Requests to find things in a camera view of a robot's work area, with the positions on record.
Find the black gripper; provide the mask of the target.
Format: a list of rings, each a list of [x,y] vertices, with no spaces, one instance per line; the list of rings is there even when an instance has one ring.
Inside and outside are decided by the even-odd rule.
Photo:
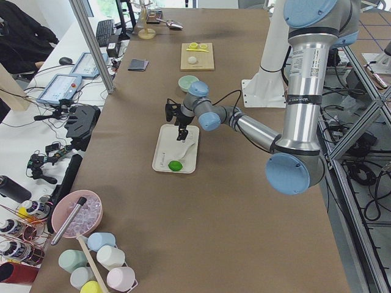
[[[187,125],[192,122],[192,117],[183,114],[181,110],[176,111],[174,113],[174,117],[176,117],[175,126],[178,126],[179,128],[177,141],[182,140],[182,142],[185,142],[188,135],[188,131],[186,130],[186,128]]]

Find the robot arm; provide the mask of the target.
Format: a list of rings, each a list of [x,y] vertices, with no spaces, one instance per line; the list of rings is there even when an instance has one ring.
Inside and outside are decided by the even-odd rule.
[[[187,126],[198,119],[206,131],[229,125],[270,155],[266,177],[270,185],[286,195],[301,194],[324,176],[316,128],[320,114],[327,58],[331,48],[348,46],[358,35],[359,1],[287,1],[283,18],[292,47],[288,96],[282,133],[275,132],[235,106],[215,106],[209,88],[191,84],[181,104],[167,103],[167,121],[178,126],[184,140]]]

